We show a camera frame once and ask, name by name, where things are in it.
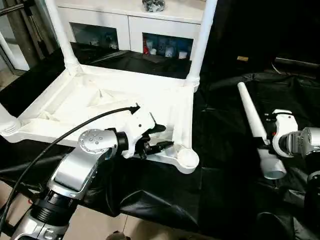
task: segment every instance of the white cabinet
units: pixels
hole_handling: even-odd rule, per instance
[[[101,41],[103,44],[106,35],[116,32],[118,48],[130,50],[128,16],[64,7],[58,11],[70,42],[98,45],[97,41]]]
[[[142,0],[55,1],[71,42],[103,45],[114,31],[120,50],[142,53],[146,34],[175,37],[180,38],[171,41],[176,42],[175,51],[185,41],[191,60],[205,9],[202,0],[166,0],[162,12],[145,12]]]
[[[131,51],[143,52],[143,33],[192,39],[191,57],[196,46],[200,25],[179,21],[167,21],[145,17],[129,16]]]

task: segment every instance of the white pvc pipe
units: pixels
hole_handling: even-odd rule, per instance
[[[265,144],[269,144],[269,141],[267,140],[267,132],[261,122],[256,107],[252,102],[246,85],[243,82],[239,82],[237,86],[253,137],[261,137]]]
[[[4,137],[10,136],[14,134],[20,127],[21,124],[19,120],[10,115],[10,113],[0,103],[0,135]]]
[[[9,45],[7,44],[7,42],[1,32],[0,32],[0,45],[3,48],[3,51],[5,52],[8,59],[12,63],[13,67],[15,69],[20,69],[19,64],[18,64],[13,52],[11,51]]]
[[[186,84],[193,85],[195,92],[198,90],[200,84],[200,70],[207,48],[211,26],[214,21],[217,1],[218,0],[206,0],[200,32],[196,40],[193,60],[191,63],[189,74],[186,77]]]
[[[269,145],[267,132],[252,102],[246,85],[243,82],[239,82],[237,86],[253,137],[262,138],[264,144]],[[257,151],[260,157],[260,168],[266,179],[276,180],[286,175],[287,171],[284,164],[276,155],[270,154],[268,149],[258,148]]]
[[[74,54],[74,51],[72,50],[68,37],[64,31],[64,27],[59,17],[55,1],[45,0],[45,4],[48,9],[56,37],[58,39],[59,45],[63,53],[65,68],[69,71],[71,75],[74,75],[76,72],[81,71],[81,67],[78,62],[78,59]]]

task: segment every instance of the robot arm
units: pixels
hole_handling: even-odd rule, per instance
[[[60,162],[47,183],[47,191],[24,215],[12,240],[61,240],[79,201],[85,196],[102,161],[115,156],[131,158],[161,152],[171,141],[150,146],[149,133],[164,131],[150,112],[139,108],[122,131],[90,129],[78,139],[78,146]]]

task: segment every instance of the black plastic sheet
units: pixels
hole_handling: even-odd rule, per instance
[[[190,67],[188,61],[149,58],[133,52],[103,60],[110,56],[109,52],[73,46],[81,63],[100,59],[93,64],[99,67],[181,79]],[[1,91],[0,102],[18,116],[62,70],[61,53],[55,52]],[[287,175],[283,179],[263,178],[237,83],[246,82],[261,117],[276,108],[304,116],[296,118],[299,129],[319,126],[320,84],[312,79],[271,73],[213,82],[211,73],[206,71],[201,81],[193,108],[192,145],[200,158],[194,173],[182,174],[174,166],[158,162],[115,158],[99,166],[82,204],[110,216],[125,213],[221,239],[320,239],[317,229],[309,229],[304,214],[304,161],[284,159]],[[29,84],[34,87],[25,92]],[[0,166],[28,162],[46,145],[29,140],[12,144],[1,138]],[[71,150],[56,146],[47,157]],[[57,164],[35,167],[24,182],[44,187]],[[0,178],[14,181],[20,173],[0,174]]]

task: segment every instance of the tiled floor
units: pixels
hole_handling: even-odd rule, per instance
[[[0,206],[5,204],[10,191],[11,188],[0,181]],[[29,207],[28,199],[20,194],[11,206],[8,216],[9,222],[13,225],[16,224]],[[213,239],[125,214],[110,217],[79,206],[71,218],[70,227],[63,240],[105,240],[115,231],[124,232],[126,236],[131,237],[131,240]],[[10,238],[7,235],[1,234],[0,240],[8,239]]]
[[[13,75],[9,68],[0,71],[0,91],[16,80],[19,76]]]

